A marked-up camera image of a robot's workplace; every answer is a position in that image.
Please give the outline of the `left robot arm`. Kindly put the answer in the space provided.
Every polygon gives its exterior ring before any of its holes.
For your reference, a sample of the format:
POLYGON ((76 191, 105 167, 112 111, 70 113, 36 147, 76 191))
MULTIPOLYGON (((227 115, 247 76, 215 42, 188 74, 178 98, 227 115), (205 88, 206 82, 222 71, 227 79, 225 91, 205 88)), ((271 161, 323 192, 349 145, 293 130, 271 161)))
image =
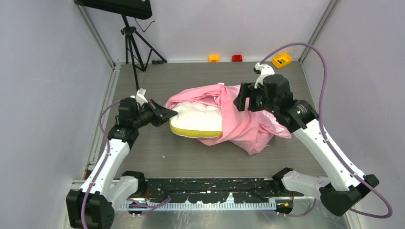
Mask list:
POLYGON ((143 173, 127 171, 116 184, 114 177, 140 128, 149 124, 159 127, 178 114, 152 99, 140 104, 135 97, 127 97, 117 104, 113 127, 108 133, 100 127, 106 141, 103 155, 81 187, 71 189, 66 196, 69 223, 74 229, 109 229, 116 212, 131 195, 139 198, 146 193, 143 173))

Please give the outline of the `white yellow-edged pillow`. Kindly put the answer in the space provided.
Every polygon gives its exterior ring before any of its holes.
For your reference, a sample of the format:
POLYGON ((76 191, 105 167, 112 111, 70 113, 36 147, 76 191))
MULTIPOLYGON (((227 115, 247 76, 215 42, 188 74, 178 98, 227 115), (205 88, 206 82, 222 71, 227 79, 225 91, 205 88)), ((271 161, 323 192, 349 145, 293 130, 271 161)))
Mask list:
POLYGON ((223 135, 221 109, 197 102, 177 103, 177 115, 169 121, 171 131, 187 138, 215 138, 223 135))

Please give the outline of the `pink floral pillowcase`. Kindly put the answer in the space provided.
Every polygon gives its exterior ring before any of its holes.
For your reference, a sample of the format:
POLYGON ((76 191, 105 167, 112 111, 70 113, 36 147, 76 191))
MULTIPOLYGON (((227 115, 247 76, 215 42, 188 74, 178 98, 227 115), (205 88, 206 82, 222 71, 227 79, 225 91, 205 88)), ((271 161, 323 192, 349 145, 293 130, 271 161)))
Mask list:
POLYGON ((222 83, 195 87, 173 95, 165 103, 172 109, 182 102, 197 102, 221 109, 223 135, 215 138, 196 138, 207 146, 230 141, 244 149, 248 154, 260 153, 274 137, 291 138, 291 133, 266 111, 239 112, 233 104, 239 86, 226 86, 222 83))

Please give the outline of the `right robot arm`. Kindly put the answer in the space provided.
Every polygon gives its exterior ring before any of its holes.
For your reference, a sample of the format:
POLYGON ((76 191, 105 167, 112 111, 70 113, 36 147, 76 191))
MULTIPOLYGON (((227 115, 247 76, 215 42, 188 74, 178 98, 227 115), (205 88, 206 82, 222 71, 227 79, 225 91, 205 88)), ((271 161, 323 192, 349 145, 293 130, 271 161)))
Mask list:
POLYGON ((284 196, 290 191, 316 198, 333 215, 342 216, 379 180, 364 174, 328 135, 323 137, 316 110, 305 100, 293 98, 288 79, 280 74, 266 76, 258 86, 242 83, 234 105, 238 111, 266 111, 312 153, 327 177, 312 177, 291 168, 273 175, 273 191, 284 196))

